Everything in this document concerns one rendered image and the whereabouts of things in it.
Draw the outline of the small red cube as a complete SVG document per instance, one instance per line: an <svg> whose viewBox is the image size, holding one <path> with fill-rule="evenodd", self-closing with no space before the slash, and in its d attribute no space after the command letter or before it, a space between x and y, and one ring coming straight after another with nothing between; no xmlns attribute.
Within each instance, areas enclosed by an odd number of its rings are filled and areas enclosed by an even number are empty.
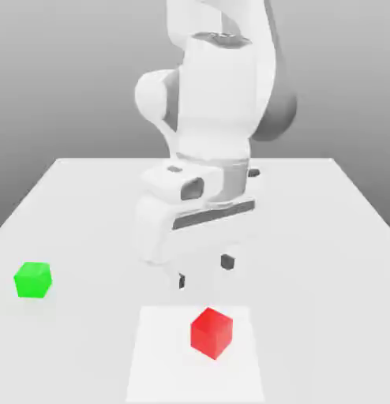
<svg viewBox="0 0 390 404"><path fill-rule="evenodd" d="M190 324L190 345L216 360L231 344L233 324L231 317L207 307Z"/></svg>

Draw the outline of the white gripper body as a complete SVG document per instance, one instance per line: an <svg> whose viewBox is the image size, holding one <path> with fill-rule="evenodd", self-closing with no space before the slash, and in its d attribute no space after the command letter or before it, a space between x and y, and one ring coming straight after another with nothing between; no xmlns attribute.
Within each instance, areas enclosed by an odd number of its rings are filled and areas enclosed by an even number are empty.
<svg viewBox="0 0 390 404"><path fill-rule="evenodd" d="M255 230L256 215L256 199L249 195L206 208L146 195L137 202L133 245L142 261L163 266L198 250L241 241Z"/></svg>

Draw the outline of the small green cube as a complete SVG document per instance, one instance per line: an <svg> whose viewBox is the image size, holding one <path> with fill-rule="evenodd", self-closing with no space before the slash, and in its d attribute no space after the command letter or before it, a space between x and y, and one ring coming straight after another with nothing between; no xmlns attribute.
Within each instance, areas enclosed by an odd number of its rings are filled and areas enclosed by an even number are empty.
<svg viewBox="0 0 390 404"><path fill-rule="evenodd" d="M13 277L18 297L44 298L52 285L48 263L24 262Z"/></svg>

